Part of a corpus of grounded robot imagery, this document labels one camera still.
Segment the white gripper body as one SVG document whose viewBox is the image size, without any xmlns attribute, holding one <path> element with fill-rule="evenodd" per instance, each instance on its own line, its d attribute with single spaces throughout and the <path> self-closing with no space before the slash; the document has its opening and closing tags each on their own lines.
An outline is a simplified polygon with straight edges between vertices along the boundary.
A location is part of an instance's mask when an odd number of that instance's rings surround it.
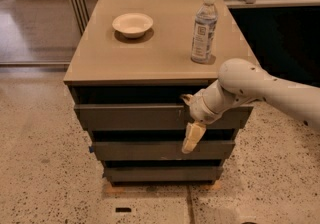
<svg viewBox="0 0 320 224">
<path fill-rule="evenodd" d="M 205 104 L 203 90 L 190 97 L 189 113 L 196 122 L 204 125 L 212 124 L 218 119 L 218 115 L 212 112 Z"/>
</svg>

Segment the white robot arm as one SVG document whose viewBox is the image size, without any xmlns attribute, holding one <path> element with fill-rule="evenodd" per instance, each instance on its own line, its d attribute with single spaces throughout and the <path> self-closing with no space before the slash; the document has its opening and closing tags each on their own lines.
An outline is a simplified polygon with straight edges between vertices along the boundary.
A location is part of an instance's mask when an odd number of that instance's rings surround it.
<svg viewBox="0 0 320 224">
<path fill-rule="evenodd" d="M 188 123 L 182 145 L 191 153 L 202 139 L 207 126 L 229 109 L 261 99 L 304 125 L 320 129 L 320 89 L 274 77 L 243 59 L 225 61 L 218 78 L 194 95 L 183 94 L 193 123 Z"/>
</svg>

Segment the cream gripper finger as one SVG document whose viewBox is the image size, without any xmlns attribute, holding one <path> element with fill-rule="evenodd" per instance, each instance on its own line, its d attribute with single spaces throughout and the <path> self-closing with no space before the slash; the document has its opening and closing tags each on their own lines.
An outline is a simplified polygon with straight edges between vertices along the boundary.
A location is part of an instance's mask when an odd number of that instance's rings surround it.
<svg viewBox="0 0 320 224">
<path fill-rule="evenodd" d="M 192 94 L 181 94 L 180 98 L 184 101 L 184 103 L 187 106 L 190 106 L 192 104 L 192 101 L 193 101 L 193 95 Z"/>
<path fill-rule="evenodd" d="M 206 131 L 206 126 L 199 122 L 188 123 L 185 132 L 185 138 L 182 144 L 184 154 L 191 153 L 202 139 Z"/>
</svg>

